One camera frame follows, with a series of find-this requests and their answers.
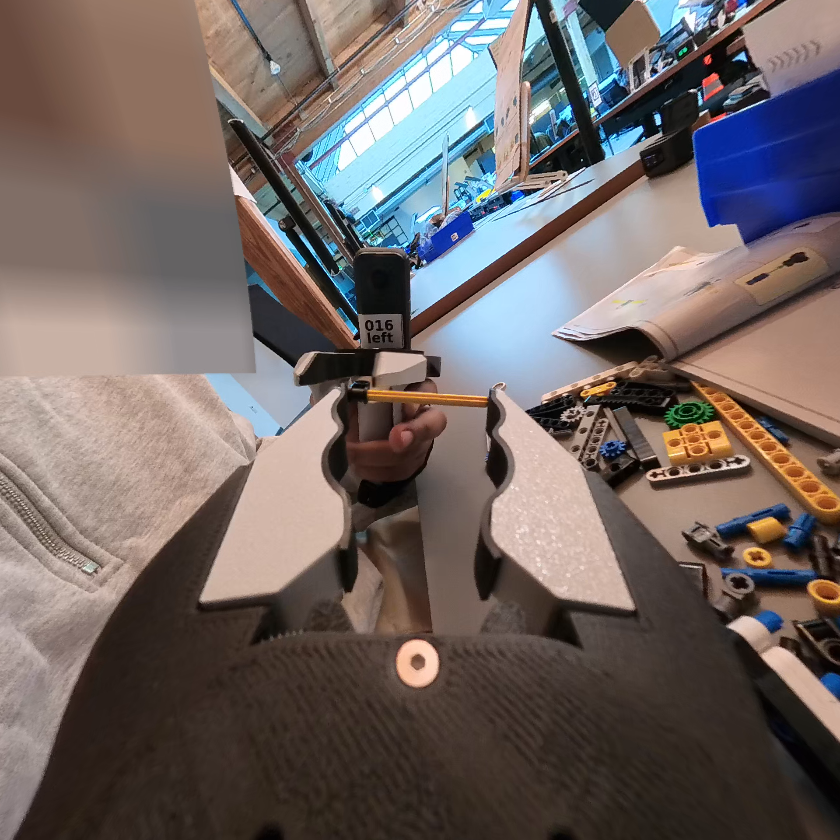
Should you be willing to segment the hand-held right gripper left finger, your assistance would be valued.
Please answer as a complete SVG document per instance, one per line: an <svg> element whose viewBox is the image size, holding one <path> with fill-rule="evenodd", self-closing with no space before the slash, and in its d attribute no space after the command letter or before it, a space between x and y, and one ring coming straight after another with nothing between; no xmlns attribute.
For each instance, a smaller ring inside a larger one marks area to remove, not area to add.
<svg viewBox="0 0 840 840"><path fill-rule="evenodd" d="M350 498L341 480L347 388L333 387L273 444L261 446L199 596L207 610L263 606L280 632L353 589Z"/></svg>

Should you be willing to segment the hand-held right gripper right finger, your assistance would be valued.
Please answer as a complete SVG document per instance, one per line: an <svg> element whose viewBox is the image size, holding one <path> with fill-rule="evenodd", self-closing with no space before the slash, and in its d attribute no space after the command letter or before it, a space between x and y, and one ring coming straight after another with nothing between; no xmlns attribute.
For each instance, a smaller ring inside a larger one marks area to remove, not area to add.
<svg viewBox="0 0 840 840"><path fill-rule="evenodd" d="M522 631L554 635L571 613L630 617L634 598L585 471L506 393L490 389L474 574L481 600L515 607Z"/></svg>

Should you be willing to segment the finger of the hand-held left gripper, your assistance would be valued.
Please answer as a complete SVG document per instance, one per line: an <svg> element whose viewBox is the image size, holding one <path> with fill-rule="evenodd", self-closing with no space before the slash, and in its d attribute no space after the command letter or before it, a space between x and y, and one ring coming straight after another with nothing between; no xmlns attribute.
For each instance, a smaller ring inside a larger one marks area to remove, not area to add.
<svg viewBox="0 0 840 840"><path fill-rule="evenodd" d="M373 391L404 392L408 385L425 382L424 353L376 352L373 358Z"/></svg>
<svg viewBox="0 0 840 840"><path fill-rule="evenodd" d="M294 368L298 386L357 382L374 374L375 351L312 351L304 353Z"/></svg>

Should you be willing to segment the yellow lego axle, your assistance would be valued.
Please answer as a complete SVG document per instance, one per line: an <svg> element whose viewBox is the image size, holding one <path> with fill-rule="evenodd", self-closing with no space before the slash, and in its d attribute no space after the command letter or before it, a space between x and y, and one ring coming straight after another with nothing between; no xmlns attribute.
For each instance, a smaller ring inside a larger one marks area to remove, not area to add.
<svg viewBox="0 0 840 840"><path fill-rule="evenodd" d="M411 404L417 406L456 406L485 408L489 397L436 392L369 389L367 404Z"/></svg>

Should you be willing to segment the pile of lego beams gears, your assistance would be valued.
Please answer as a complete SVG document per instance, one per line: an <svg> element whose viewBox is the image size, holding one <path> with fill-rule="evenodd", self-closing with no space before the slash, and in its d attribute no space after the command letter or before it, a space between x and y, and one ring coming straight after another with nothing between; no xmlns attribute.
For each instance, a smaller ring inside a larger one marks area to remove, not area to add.
<svg viewBox="0 0 840 840"><path fill-rule="evenodd" d="M610 487L660 466L636 415L663 419L687 383L655 357L612 367L542 397L526 413Z"/></svg>

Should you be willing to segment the flat grey lego liftarm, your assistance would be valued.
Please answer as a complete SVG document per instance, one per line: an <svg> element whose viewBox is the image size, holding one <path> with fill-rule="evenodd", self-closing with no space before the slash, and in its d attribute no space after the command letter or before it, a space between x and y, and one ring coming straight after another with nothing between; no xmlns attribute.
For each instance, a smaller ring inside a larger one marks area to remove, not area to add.
<svg viewBox="0 0 840 840"><path fill-rule="evenodd" d="M645 477L651 487L677 487L697 484L702 481L733 478L748 474L752 468L751 458L746 455L734 455L717 458L705 463L671 466L651 469Z"/></svg>

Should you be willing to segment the green lego gear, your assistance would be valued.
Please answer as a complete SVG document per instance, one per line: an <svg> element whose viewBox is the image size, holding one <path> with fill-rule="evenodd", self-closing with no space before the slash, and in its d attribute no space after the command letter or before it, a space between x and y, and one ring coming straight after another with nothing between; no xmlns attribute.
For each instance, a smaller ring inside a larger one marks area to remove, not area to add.
<svg viewBox="0 0 840 840"><path fill-rule="evenodd" d="M665 422L672 431L691 425L701 426L716 419L713 405L703 401L679 402L665 413Z"/></svg>

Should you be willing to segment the scatter of small lego pins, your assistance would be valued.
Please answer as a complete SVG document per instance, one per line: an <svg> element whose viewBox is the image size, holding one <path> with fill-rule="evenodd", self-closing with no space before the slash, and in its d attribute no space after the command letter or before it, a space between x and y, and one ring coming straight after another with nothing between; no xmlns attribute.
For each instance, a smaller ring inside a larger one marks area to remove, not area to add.
<svg viewBox="0 0 840 840"><path fill-rule="evenodd" d="M796 590L815 613L791 619L793 637L783 633L784 619L768 611L770 634L798 657L829 690L838 695L838 542L832 543L808 513L791 519L785 505L775 505L717 527L694 522L682 531L697 552L721 564L721 601L717 610L736 617L760 606L764 589Z"/></svg>

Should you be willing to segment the long yellow lego beam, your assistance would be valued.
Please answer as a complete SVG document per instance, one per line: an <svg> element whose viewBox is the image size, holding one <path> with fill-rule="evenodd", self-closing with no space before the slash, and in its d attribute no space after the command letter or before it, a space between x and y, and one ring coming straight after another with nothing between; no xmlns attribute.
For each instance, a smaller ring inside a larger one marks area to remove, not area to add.
<svg viewBox="0 0 840 840"><path fill-rule="evenodd" d="M692 381L700 397L715 408L720 419L759 462L820 523L839 523L839 497L797 457L761 426L757 419L725 392Z"/></svg>

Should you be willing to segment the lego instruction booklet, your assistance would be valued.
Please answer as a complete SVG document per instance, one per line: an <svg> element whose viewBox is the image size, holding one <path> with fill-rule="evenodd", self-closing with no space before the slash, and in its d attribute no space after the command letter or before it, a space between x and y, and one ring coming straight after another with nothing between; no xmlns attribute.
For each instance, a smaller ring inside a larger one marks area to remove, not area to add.
<svg viewBox="0 0 840 840"><path fill-rule="evenodd" d="M837 213L716 254L676 247L553 335L640 332L672 370L838 446L838 271Z"/></svg>

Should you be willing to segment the person's left hand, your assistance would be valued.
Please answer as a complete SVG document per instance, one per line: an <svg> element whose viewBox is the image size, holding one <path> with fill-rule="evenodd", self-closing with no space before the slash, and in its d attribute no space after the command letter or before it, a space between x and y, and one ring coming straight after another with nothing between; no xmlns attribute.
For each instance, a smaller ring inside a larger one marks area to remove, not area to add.
<svg viewBox="0 0 840 840"><path fill-rule="evenodd" d="M358 405L350 406L345 436L349 468L355 478L381 484L412 478L424 467L436 438L446 429L445 413L435 407L404 406L404 421L387 438L361 442Z"/></svg>

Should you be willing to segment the black office chair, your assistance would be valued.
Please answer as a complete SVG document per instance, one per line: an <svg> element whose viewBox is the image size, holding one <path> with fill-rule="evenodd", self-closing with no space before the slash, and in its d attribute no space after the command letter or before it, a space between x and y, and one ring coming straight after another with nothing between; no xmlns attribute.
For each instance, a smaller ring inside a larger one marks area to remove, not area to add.
<svg viewBox="0 0 840 840"><path fill-rule="evenodd" d="M264 288L248 286L254 337L292 366L307 354L355 354L357 348L340 350L326 336L283 307Z"/></svg>

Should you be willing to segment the small blue parts bin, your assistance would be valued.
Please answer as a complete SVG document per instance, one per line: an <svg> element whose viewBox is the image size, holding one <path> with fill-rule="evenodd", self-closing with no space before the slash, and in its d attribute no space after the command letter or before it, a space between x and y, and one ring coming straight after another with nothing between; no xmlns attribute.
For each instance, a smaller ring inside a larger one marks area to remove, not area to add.
<svg viewBox="0 0 840 840"><path fill-rule="evenodd" d="M423 248L419 249L423 261L426 263L435 261L473 231L473 220L469 212L464 211L453 216L449 222L431 235Z"/></svg>

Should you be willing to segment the wooden desk divider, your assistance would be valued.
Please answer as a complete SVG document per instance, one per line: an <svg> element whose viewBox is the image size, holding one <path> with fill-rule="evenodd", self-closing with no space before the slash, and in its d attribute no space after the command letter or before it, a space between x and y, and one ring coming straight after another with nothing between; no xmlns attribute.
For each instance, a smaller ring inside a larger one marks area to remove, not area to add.
<svg viewBox="0 0 840 840"><path fill-rule="evenodd" d="M357 346L352 332L309 273L300 266L259 212L257 205L234 195L245 259L279 302L339 349Z"/></svg>

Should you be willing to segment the beige trousers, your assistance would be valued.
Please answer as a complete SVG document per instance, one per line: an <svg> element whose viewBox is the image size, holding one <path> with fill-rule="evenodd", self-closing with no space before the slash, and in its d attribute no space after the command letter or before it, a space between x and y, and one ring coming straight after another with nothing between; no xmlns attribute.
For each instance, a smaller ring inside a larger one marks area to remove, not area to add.
<svg viewBox="0 0 840 840"><path fill-rule="evenodd" d="M366 553L383 580L378 634L430 633L424 544L417 507L374 522Z"/></svg>

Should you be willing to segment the black metal pole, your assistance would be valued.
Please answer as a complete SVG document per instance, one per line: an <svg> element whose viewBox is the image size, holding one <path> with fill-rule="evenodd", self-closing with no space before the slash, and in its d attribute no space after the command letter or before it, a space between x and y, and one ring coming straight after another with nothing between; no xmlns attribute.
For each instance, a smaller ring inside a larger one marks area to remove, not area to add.
<svg viewBox="0 0 840 840"><path fill-rule="evenodd" d="M258 141L245 122L232 118L227 121L238 141L244 146L254 168L266 180L276 197L274 205L266 211L281 208L276 225L291 249L302 259L302 264L325 297L332 303L355 339L359 337L358 313L355 308L354 283L336 261L328 243L313 226L302 205L292 195L277 165L264 145Z"/></svg>

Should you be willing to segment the grey zip hoodie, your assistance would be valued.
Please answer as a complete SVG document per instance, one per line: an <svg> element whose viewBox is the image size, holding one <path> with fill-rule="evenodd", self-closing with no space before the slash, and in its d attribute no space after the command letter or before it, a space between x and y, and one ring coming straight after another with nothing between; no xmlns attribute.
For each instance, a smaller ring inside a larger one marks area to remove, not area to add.
<svg viewBox="0 0 840 840"><path fill-rule="evenodd" d="M2 378L2 838L116 605L259 445L202 374Z"/></svg>

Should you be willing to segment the cardboard display board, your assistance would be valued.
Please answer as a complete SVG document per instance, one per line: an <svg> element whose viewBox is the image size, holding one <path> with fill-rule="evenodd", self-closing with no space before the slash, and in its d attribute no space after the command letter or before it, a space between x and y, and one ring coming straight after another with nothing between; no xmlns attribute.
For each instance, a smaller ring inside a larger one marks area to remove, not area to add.
<svg viewBox="0 0 840 840"><path fill-rule="evenodd" d="M551 195L570 179L565 171L530 172L531 88L521 75L530 12L531 3L520 1L504 33L489 47L497 68L494 141L498 194L538 189Z"/></svg>

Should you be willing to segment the black steel column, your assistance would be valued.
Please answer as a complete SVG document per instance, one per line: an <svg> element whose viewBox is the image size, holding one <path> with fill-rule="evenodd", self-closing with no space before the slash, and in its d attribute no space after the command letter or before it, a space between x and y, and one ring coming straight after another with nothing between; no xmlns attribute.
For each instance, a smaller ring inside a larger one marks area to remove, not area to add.
<svg viewBox="0 0 840 840"><path fill-rule="evenodd" d="M589 105L575 74L570 51L562 36L560 19L553 9L551 1L535 1L535 5L549 44L549 50L572 108L585 161L588 165L599 163L605 159L605 154L599 134L592 121Z"/></svg>

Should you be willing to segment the black charger block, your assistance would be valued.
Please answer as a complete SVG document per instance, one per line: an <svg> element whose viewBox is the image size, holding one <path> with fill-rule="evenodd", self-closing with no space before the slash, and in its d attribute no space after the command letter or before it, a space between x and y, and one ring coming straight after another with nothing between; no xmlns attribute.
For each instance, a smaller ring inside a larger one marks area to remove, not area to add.
<svg viewBox="0 0 840 840"><path fill-rule="evenodd" d="M692 134L700 114L697 90L668 100L659 113L661 135L639 154L644 173L651 179L677 170L694 157Z"/></svg>

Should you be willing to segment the blue plastic bin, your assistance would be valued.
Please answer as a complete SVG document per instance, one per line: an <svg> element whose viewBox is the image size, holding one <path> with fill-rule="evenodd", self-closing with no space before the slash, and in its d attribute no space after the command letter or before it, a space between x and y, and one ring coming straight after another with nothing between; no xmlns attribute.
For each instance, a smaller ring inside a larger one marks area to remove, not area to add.
<svg viewBox="0 0 840 840"><path fill-rule="evenodd" d="M839 71L694 133L700 203L709 226L734 224L744 243L839 210Z"/></svg>

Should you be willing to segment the white cardboard box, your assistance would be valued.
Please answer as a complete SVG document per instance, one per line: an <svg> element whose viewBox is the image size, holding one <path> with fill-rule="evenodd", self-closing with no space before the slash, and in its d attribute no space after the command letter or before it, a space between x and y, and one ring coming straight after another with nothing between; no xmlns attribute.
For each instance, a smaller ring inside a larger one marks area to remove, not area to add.
<svg viewBox="0 0 840 840"><path fill-rule="evenodd" d="M772 97L839 68L838 1L786 1L743 32Z"/></svg>

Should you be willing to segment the yellow lego frame block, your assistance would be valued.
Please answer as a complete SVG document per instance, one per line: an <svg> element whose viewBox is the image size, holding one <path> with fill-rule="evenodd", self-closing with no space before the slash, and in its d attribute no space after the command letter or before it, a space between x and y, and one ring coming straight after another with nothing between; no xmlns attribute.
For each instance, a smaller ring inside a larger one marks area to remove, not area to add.
<svg viewBox="0 0 840 840"><path fill-rule="evenodd" d="M671 466L704 463L733 455L733 446L719 421L687 424L663 432L662 437Z"/></svg>

